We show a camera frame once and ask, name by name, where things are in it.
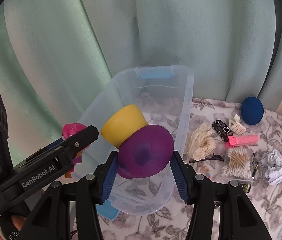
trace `beige scrunchie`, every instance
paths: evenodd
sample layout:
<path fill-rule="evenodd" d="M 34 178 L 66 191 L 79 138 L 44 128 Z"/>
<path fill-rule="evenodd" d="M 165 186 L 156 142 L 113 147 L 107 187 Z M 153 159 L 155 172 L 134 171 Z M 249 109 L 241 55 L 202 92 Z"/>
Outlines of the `beige scrunchie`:
<path fill-rule="evenodd" d="M 188 146 L 188 156 L 198 161 L 204 159 L 216 148 L 216 142 L 211 137 L 213 130 L 207 123 L 203 123 L 191 135 Z"/>

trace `curtain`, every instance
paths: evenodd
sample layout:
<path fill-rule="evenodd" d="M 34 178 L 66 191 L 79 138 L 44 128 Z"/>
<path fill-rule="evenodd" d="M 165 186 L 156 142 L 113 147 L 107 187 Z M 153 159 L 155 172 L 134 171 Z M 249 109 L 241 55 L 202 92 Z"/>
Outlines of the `curtain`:
<path fill-rule="evenodd" d="M 193 96 L 282 99 L 282 0 L 5 0 L 0 91 L 14 164 L 60 137 L 110 79 L 186 65 Z"/>

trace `crumpled paper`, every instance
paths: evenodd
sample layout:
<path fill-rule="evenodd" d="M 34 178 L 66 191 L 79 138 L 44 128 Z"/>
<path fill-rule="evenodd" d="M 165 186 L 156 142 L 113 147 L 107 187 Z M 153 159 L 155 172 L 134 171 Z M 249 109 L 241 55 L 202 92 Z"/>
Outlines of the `crumpled paper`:
<path fill-rule="evenodd" d="M 216 142 L 211 137 L 213 133 L 212 127 L 203 123 L 191 135 L 191 141 L 188 147 L 188 156 L 198 161 L 204 159 L 216 148 Z"/>
<path fill-rule="evenodd" d="M 265 153 L 259 162 L 262 179 L 269 185 L 277 185 L 282 181 L 282 155 L 278 150 Z"/>

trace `blue ball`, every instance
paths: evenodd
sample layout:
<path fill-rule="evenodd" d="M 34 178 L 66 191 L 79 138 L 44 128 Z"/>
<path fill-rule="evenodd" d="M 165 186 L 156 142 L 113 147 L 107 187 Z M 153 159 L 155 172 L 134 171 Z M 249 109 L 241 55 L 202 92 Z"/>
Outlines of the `blue ball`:
<path fill-rule="evenodd" d="M 262 102 L 255 97 L 246 98 L 241 106 L 241 116 L 244 122 L 255 125 L 262 120 L 264 113 Z"/>

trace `pink helmet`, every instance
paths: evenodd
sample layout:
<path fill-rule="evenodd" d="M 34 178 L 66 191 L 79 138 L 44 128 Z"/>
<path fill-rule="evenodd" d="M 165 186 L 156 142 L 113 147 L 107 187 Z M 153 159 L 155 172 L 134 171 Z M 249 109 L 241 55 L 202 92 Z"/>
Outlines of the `pink helmet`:
<path fill-rule="evenodd" d="M 86 126 L 81 123 L 67 123 L 62 129 L 62 139 L 66 140 L 84 128 L 86 128 Z"/>

